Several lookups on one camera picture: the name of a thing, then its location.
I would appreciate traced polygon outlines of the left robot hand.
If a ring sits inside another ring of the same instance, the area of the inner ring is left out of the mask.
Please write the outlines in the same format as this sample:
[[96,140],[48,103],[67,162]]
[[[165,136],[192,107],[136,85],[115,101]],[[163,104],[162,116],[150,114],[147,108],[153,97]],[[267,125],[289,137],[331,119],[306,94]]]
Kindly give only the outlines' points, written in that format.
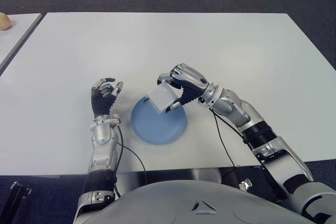
[[114,87],[114,78],[101,78],[91,88],[91,107],[94,117],[109,115],[118,95],[123,88],[120,81]]

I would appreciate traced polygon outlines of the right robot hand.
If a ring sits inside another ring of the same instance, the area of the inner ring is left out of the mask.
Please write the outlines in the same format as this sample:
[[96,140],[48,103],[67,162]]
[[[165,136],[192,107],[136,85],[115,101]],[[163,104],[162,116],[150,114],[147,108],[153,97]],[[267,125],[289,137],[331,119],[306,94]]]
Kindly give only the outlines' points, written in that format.
[[174,100],[166,113],[201,97],[209,85],[200,72],[184,63],[176,65],[169,73],[160,74],[157,85],[163,81],[176,89],[183,89],[182,96]]

